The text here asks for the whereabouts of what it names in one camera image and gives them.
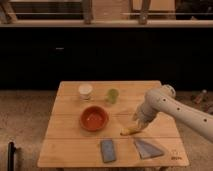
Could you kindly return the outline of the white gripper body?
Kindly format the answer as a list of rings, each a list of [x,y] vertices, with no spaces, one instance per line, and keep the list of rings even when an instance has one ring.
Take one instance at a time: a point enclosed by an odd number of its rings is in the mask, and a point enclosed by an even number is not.
[[[133,119],[138,121],[139,125],[147,126],[157,116],[158,111],[152,108],[148,103],[142,103],[133,115]]]

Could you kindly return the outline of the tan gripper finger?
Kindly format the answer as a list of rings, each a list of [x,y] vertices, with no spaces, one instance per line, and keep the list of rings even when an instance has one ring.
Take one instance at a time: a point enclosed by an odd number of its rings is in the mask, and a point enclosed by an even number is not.
[[[140,131],[140,122],[137,122],[135,125],[134,125],[134,129],[136,130],[136,131]]]
[[[143,131],[144,129],[146,129],[148,127],[149,124],[142,124],[140,125],[140,131]]]

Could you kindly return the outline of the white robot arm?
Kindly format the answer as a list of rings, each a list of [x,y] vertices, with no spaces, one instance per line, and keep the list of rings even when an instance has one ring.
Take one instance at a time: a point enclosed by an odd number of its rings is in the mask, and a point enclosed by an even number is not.
[[[170,85],[148,90],[136,108],[134,119],[147,127],[159,112],[164,112],[213,143],[213,116],[178,102],[175,96],[175,89]]]

